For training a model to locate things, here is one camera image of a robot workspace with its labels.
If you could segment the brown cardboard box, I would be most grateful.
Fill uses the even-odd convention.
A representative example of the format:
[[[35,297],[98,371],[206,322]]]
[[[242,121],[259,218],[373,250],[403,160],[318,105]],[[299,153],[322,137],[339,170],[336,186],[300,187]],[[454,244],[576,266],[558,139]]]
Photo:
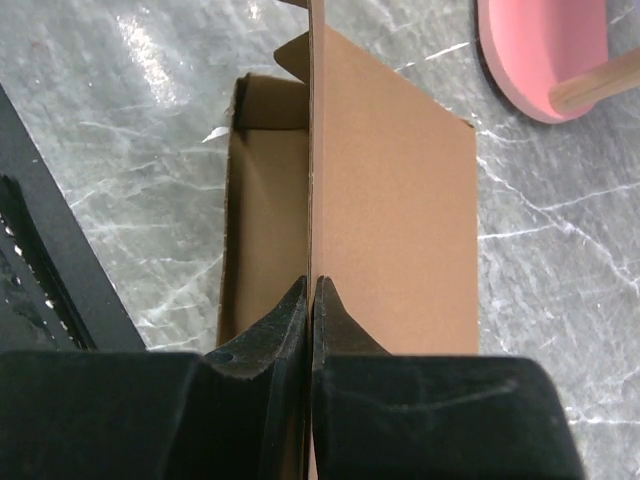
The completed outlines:
[[[475,133],[289,2],[280,77],[234,86],[218,339],[223,472],[437,473],[427,400],[478,350]]]

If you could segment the pink three-tier shelf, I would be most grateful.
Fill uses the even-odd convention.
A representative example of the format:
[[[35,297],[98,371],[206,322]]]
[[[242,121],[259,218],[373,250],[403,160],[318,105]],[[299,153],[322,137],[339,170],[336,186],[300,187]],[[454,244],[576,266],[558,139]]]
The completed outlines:
[[[605,1],[479,1],[477,23],[496,84],[539,122],[579,118],[639,86],[639,50],[609,56]]]

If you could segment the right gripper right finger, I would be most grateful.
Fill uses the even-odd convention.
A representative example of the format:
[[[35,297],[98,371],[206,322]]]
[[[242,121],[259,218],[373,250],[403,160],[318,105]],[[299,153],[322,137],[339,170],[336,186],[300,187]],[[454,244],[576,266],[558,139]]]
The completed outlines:
[[[313,307],[312,430],[322,479],[581,479],[555,385],[510,356],[402,356],[347,312]]]

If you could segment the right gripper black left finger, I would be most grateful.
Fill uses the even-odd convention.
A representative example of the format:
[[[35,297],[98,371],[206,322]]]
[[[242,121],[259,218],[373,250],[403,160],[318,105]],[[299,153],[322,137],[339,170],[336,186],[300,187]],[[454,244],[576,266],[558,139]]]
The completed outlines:
[[[302,479],[307,282],[207,355],[1,357],[5,479]]]

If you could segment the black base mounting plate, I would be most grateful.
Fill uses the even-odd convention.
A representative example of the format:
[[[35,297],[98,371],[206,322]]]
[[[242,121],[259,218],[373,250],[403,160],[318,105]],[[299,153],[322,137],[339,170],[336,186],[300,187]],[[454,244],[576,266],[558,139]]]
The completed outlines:
[[[1,96],[1,348],[145,349],[6,94]]]

